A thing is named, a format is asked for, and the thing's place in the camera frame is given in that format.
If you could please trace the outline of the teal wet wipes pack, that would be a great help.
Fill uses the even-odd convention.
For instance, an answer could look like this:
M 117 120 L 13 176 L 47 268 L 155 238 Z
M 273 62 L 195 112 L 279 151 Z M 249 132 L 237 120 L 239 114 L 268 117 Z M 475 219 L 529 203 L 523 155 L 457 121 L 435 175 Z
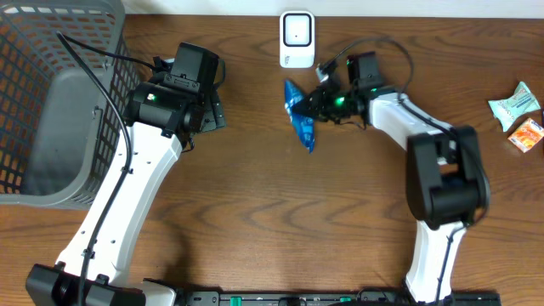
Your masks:
M 518 84 L 511 97 L 489 100 L 488 105 L 494 118 L 500 122 L 503 132 L 507 132 L 520 116 L 538 111 L 541 108 L 537 98 L 525 82 Z

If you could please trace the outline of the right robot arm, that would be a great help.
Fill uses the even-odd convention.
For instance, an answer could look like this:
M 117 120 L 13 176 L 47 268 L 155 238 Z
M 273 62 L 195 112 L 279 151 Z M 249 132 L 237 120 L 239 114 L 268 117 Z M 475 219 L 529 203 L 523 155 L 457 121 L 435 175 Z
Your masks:
M 286 111 L 302 142 L 314 147 L 314 122 L 341 125 L 360 116 L 361 128 L 387 134 L 406 153 L 405 197 L 416 220 L 416 243 L 404 283 L 406 302 L 446 305 L 453 302 L 451 274 L 468 228 L 487 210 L 490 185 L 472 127 L 438 121 L 386 86 L 373 52 L 347 59 L 349 88 L 333 77 L 331 61 L 317 68 L 319 86 L 308 94 L 285 84 Z

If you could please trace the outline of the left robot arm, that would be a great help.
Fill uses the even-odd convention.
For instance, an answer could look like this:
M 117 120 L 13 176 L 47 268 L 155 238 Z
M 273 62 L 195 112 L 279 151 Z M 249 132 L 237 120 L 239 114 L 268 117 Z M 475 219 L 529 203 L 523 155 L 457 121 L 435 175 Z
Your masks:
M 163 179 L 197 133 L 225 127 L 218 88 L 224 61 L 182 42 L 172 60 L 127 95 L 120 138 L 86 218 L 54 266 L 35 264 L 25 289 L 36 305 L 179 305 L 180 289 L 128 282 L 133 251 Z

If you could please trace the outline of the blue Oreo cookie pack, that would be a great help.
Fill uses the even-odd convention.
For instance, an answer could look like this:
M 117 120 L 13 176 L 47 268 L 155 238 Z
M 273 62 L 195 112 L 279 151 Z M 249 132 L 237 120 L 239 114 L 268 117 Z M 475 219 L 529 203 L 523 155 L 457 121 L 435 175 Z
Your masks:
M 290 118 L 291 125 L 302 145 L 311 154 L 315 147 L 314 120 L 293 112 L 293 107 L 303 100 L 304 93 L 293 81 L 286 79 L 284 81 L 284 96 L 284 107 Z

